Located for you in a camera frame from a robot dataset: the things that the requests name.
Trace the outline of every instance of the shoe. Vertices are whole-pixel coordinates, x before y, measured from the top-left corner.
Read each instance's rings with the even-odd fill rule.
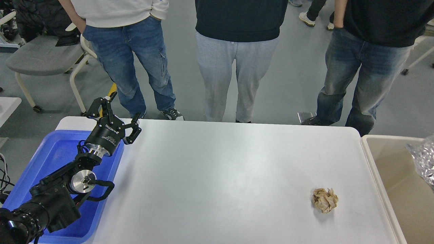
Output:
[[[307,26],[309,27],[314,27],[315,26],[315,21],[311,21],[308,17],[307,17],[307,12],[304,13],[300,13],[299,14],[299,19],[301,21],[303,21]]]
[[[237,119],[235,120],[235,123],[242,123],[242,122],[239,122]],[[247,124],[248,123],[251,123],[251,121],[249,121],[249,122],[246,122]]]
[[[296,7],[301,7],[303,5],[301,0],[288,0],[288,3]]]
[[[319,120],[316,116],[314,117],[310,117],[309,119],[303,121],[303,123],[301,123],[302,125],[322,125],[321,123],[319,123]]]
[[[335,25],[333,23],[329,23],[329,25],[327,25],[327,30],[329,31],[333,31],[333,29],[335,28]]]
[[[168,117],[170,120],[185,120],[184,116],[176,110],[176,108],[172,108],[166,111],[161,111],[161,113]]]
[[[143,119],[143,117],[146,115],[146,111],[144,112],[144,114],[142,116],[139,117],[139,119]]]

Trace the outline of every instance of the crumpled foil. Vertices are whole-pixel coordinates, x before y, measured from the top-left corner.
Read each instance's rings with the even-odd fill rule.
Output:
[[[434,135],[428,136],[419,145],[405,146],[414,160],[416,172],[434,191]]]

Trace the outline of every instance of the black robotic arm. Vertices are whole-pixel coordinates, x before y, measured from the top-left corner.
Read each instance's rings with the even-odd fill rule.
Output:
[[[30,189],[32,198],[17,209],[0,208],[0,244],[27,244],[33,240],[36,244],[45,229],[58,231],[79,219],[79,208],[84,201],[107,198],[115,184],[98,180],[93,168],[101,164],[104,156],[113,155],[121,139],[125,144],[131,144],[141,132],[139,114],[127,125],[113,115],[110,103],[116,94],[97,98],[92,103],[88,118],[97,120],[97,125],[89,137],[77,145],[78,152],[73,161],[41,179]],[[100,107],[102,117],[97,119]],[[132,128],[132,133],[126,137],[127,128]],[[103,196],[90,197],[95,185],[108,187]]]

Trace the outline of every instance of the gray sweatpants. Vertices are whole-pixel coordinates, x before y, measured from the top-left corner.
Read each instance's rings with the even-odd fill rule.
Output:
[[[236,119],[253,119],[253,104],[259,81],[270,66],[279,38],[250,43],[228,42],[196,33],[199,69],[205,82],[205,119],[221,122],[226,108],[227,91],[236,62],[238,102]]]

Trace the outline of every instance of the beige plastic bin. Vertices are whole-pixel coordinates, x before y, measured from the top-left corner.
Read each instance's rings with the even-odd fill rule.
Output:
[[[400,243],[434,244],[434,193],[416,173],[413,158],[405,148],[421,141],[401,136],[362,137],[366,158]]]

